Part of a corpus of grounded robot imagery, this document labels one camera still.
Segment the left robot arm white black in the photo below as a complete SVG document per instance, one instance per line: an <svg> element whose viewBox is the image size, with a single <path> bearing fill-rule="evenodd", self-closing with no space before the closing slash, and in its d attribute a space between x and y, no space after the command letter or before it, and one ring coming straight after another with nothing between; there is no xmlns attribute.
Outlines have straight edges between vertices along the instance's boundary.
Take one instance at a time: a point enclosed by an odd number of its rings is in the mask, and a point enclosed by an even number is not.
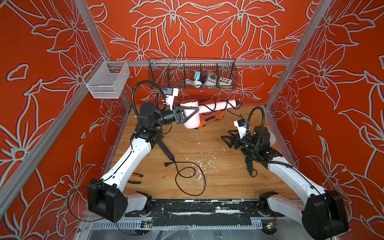
<svg viewBox="0 0 384 240"><path fill-rule="evenodd" d="M123 192L130 177L143 158L155 146L159 146L172 164L176 164L174 155L162 142L164 125L184 124L197 116L197 106L170 106L160 109L154 103L142 104L138 109L135 93L146 81L137 83L131 93L132 109L137 125L130 138L130 146L118 162L99 180L92 179L87 186L88 210L112 223L117 223L126 213L149 211L151 196L136 192L124 196Z"/></svg>

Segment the pink hair dryer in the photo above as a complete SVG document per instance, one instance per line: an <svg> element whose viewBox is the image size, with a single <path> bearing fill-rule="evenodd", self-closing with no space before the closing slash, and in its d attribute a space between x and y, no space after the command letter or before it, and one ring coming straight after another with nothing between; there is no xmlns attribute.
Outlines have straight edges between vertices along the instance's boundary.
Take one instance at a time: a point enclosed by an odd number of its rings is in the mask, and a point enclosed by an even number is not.
<svg viewBox="0 0 384 240"><path fill-rule="evenodd" d="M189 121L183 124L187 129L197 128L200 125L200 115L211 114L217 111L224 111L226 109L236 109L242 105L241 101L226 100L222 102L215 102L211 104L199 104L198 102L187 102L180 104L180 107L199 107L200 111L195 114Z"/></svg>

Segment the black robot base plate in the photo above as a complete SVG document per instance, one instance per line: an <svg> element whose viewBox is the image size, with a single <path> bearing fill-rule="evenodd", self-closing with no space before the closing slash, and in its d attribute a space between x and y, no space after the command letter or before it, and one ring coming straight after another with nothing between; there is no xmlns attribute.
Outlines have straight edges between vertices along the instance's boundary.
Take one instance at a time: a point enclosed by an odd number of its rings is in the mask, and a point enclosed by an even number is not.
<svg viewBox="0 0 384 240"><path fill-rule="evenodd" d="M155 199L146 217L127 213L118 222L126 229L251 229L261 230L281 214L263 216L258 200L249 199Z"/></svg>

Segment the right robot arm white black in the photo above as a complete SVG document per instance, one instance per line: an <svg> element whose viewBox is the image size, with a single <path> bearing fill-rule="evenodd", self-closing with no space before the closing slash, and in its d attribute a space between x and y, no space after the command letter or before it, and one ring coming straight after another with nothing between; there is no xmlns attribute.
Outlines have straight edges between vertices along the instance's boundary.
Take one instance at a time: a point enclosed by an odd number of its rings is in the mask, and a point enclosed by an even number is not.
<svg viewBox="0 0 384 240"><path fill-rule="evenodd" d="M314 240L326 240L349 230L349 222L344 199L337 191L328 191L316 184L296 167L291 165L283 155L272 148L271 134L265 127L265 112L261 107L262 121L260 126L250 131L250 119L234 121L236 130L229 130L221 139L229 148L241 150L245 155L245 163L250 176L256 171L253 163L263 165L267 170L283 180L300 198L294 201L284 198L275 191L261 194L257 203L257 211L264 217L275 218L284 215L301 224Z"/></svg>

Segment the dark green hair dryer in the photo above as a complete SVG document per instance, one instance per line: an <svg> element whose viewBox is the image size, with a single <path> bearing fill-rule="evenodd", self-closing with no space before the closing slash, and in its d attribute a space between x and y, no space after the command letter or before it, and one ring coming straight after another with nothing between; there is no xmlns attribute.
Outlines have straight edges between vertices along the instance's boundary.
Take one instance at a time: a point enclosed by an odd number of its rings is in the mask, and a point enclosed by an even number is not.
<svg viewBox="0 0 384 240"><path fill-rule="evenodd" d="M257 172L257 171L253 168L252 154L249 151L244 151L244 154L246 156L245 163L247 165L247 171L252 178L255 178L257 174L254 175L253 172L254 171Z"/></svg>

